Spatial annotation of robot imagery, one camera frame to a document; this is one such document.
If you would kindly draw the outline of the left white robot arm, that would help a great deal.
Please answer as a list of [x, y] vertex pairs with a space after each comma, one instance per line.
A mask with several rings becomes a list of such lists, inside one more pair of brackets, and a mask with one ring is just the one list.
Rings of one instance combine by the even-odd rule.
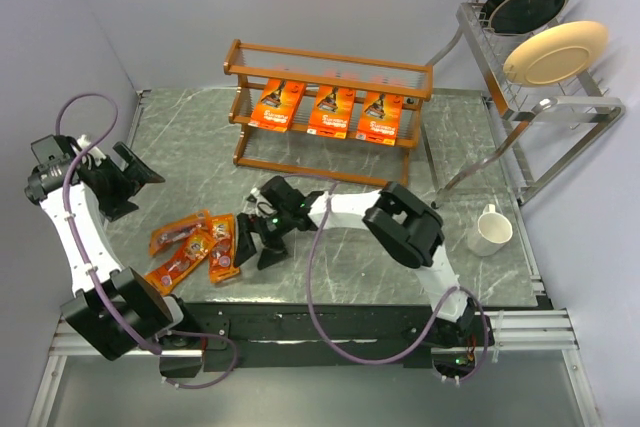
[[199, 325], [184, 303], [124, 266], [104, 230], [105, 222], [137, 210], [131, 197], [163, 177], [122, 142], [114, 150], [123, 168], [84, 138], [49, 135], [31, 150], [38, 164], [25, 195], [52, 221], [70, 267], [73, 297], [61, 307], [66, 322], [108, 360], [138, 346], [156, 351], [162, 335], [176, 348], [191, 346]]

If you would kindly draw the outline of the orange razor box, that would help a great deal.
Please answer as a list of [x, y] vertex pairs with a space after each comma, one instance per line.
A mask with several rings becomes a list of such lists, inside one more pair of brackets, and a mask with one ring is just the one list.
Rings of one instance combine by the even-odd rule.
[[395, 94], [368, 92], [363, 102], [356, 138], [394, 146], [399, 131], [404, 98]]
[[306, 132], [311, 135], [345, 139], [355, 104], [355, 91], [321, 85], [313, 103]]
[[274, 132], [286, 132], [293, 123], [306, 84], [269, 79], [259, 96], [248, 123], [249, 126]]

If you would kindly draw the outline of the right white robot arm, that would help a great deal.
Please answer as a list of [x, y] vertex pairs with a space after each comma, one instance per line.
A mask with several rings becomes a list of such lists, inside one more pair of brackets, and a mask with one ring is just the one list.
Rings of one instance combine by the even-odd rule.
[[443, 220], [406, 187], [389, 182], [359, 194], [303, 194], [285, 176], [274, 176], [254, 188], [248, 201], [254, 209], [236, 216], [234, 266], [254, 255], [260, 270], [286, 259], [284, 236], [293, 230], [367, 230], [392, 259], [414, 272], [427, 294], [435, 311], [427, 341], [454, 347], [472, 340], [476, 307], [449, 261]]

